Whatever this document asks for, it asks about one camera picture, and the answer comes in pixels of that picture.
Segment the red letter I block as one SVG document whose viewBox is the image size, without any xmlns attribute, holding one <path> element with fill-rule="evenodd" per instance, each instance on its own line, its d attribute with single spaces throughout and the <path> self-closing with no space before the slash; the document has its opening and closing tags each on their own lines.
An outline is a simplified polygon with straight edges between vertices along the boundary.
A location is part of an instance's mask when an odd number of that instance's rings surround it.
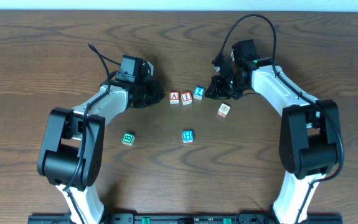
<svg viewBox="0 0 358 224">
<path fill-rule="evenodd" d="M 183 105 L 191 104 L 193 100 L 191 92 L 188 91 L 181 93 L 181 100 Z"/>
</svg>

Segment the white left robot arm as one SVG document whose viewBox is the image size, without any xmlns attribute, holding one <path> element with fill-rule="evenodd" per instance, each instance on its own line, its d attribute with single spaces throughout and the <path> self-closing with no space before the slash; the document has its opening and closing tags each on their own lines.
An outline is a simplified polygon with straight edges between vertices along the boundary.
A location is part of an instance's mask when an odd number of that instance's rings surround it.
<svg viewBox="0 0 358 224">
<path fill-rule="evenodd" d="M 139 84 L 104 81 L 81 105 L 56 107 L 50 114 L 37 171 L 63 194 L 72 223 L 101 223 L 105 207 L 96 188 L 105 127 L 118 114 L 159 103 L 164 90 L 157 80 Z"/>
</svg>

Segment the red letter A block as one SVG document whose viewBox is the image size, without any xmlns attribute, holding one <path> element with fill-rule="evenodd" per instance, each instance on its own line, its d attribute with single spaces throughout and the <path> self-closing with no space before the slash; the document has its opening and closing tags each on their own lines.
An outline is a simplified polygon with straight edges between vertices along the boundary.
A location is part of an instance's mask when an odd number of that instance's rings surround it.
<svg viewBox="0 0 358 224">
<path fill-rule="evenodd" d="M 178 91 L 170 91 L 169 92 L 169 102 L 170 104 L 179 104 L 180 97 Z"/>
</svg>

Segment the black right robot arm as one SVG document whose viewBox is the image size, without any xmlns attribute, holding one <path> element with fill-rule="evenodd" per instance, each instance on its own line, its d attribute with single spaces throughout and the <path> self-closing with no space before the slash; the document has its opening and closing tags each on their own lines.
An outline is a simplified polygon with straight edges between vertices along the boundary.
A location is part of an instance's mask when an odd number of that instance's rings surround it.
<svg viewBox="0 0 358 224">
<path fill-rule="evenodd" d="M 265 223 L 316 221 L 307 214 L 316 187 L 338 176 L 344 163 L 337 104 L 303 91 L 272 58 L 250 55 L 232 65 L 221 57 L 212 65 L 218 74 L 206 97 L 238 99 L 251 89 L 281 116 L 279 155 L 285 176 Z"/>
</svg>

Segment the blue number 2 block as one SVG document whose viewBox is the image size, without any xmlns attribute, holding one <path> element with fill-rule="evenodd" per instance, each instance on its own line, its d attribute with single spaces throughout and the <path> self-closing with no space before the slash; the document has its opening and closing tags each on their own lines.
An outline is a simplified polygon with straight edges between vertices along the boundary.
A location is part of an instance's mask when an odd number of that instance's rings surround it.
<svg viewBox="0 0 358 224">
<path fill-rule="evenodd" d="M 205 88 L 196 86 L 193 92 L 194 99 L 201 100 L 204 96 Z"/>
</svg>

